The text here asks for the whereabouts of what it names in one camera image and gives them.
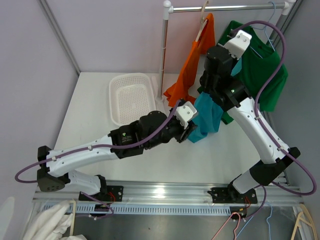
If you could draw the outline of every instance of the white wall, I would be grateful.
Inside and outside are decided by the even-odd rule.
[[[285,33],[287,56],[285,66],[289,72],[285,88],[272,114],[277,133],[289,146],[298,147],[298,158],[312,173],[320,184],[320,48],[317,30],[320,22],[318,0],[305,0]],[[296,165],[288,168],[292,184],[308,192],[312,189],[308,176]],[[304,197],[318,226],[320,234],[320,190],[312,196]]]
[[[82,72],[159,71],[164,0],[48,0]],[[171,0],[174,7],[205,0]],[[268,0],[210,0],[210,5],[265,4]],[[231,20],[268,20],[273,10],[216,11],[217,40]],[[281,10],[277,9],[272,23]],[[165,71],[178,73],[200,27],[200,12],[170,15]]]
[[[18,240],[36,185],[14,176],[54,146],[77,76],[36,0],[1,1],[0,33],[0,205],[15,197],[5,239]]]

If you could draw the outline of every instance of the white cloth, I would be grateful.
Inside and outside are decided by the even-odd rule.
[[[62,201],[39,213],[28,227],[23,240],[59,240],[71,226],[73,214],[65,215],[70,206],[69,201]],[[63,238],[64,240],[85,240],[82,236]]]

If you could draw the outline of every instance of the white plastic basket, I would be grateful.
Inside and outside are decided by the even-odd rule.
[[[143,73],[116,76],[109,83],[111,120],[118,126],[130,124],[156,110],[150,78]]]

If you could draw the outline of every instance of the clothes rail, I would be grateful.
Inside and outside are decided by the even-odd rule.
[[[292,6],[296,0],[288,0],[279,3],[275,3],[275,6],[269,2],[264,4],[243,4],[243,5],[220,5],[220,6],[206,6],[204,11],[215,12],[215,11],[238,11],[238,10],[265,10],[265,9],[282,9],[281,16],[276,23],[276,26],[281,29],[285,19],[287,18]],[[163,84],[164,84],[164,73],[165,73],[165,61],[166,61],[166,47],[167,47],[167,34],[168,34],[168,23],[169,15],[173,13],[187,13],[187,12],[200,12],[202,6],[196,7],[173,7],[169,0],[163,2],[163,22],[162,22],[162,36],[161,36],[161,59],[160,69],[158,77],[158,92],[157,99],[162,100]]]

